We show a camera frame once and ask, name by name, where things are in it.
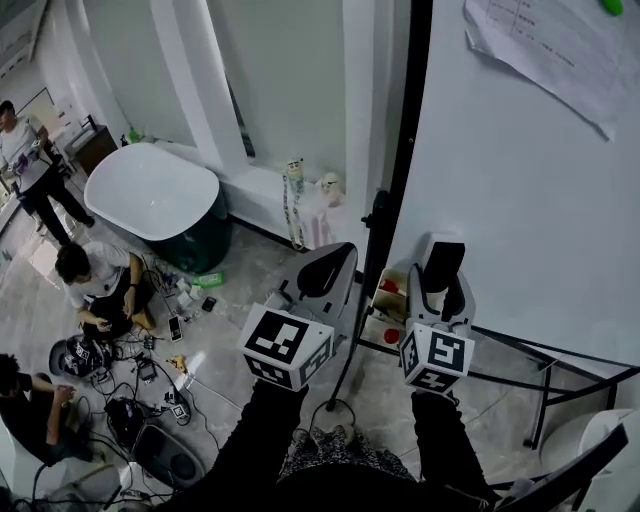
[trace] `red cap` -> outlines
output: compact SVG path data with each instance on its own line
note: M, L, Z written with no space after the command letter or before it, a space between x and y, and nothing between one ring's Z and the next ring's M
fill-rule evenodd
M384 341L389 345L398 343L400 339L400 331L398 329L387 329L384 331Z

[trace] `white t-shirt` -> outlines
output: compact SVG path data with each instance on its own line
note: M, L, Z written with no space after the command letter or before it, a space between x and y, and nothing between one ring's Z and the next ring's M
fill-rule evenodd
M118 285L124 269L129 266L130 253L104 242L89 242L83 246L91 266L91 280L86 283L64 285L67 296L75 308L96 297L108 297Z
M22 154L27 155L31 144L38 139L37 133L42 128L42 123L37 117L18 117L16 125L10 132L0 132L0 169L5 165L17 162ZM42 160L31 162L29 168L18 177L17 183L21 192L28 190L33 184L42 178L42 175L51 165L49 157L40 152Z

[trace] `dark green bathtub base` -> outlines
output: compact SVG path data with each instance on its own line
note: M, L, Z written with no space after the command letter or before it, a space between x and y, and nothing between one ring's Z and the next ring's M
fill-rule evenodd
M231 244L231 222L228 218L220 219L212 208L179 235L160 241L141 239L160 258L180 270L204 274L226 256Z

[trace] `paper sheet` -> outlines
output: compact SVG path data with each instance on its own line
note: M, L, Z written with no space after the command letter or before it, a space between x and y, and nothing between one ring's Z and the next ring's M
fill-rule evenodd
M474 50L511 65L613 139L638 90L640 6L613 17L599 0L466 0Z

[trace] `hand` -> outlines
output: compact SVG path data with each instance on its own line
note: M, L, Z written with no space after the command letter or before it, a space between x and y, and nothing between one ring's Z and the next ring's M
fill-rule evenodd
M133 310L135 308L136 305L136 289L131 286L128 290L127 293L124 294L124 307L122 308L122 311L124 311L124 314L127 315L127 319L131 318L131 315L133 315Z
M100 332L109 332L111 330L111 322L104 318L96 318L96 327Z
M57 404L63 404L71 400L76 394L76 390L72 386L56 386L53 392L53 401Z

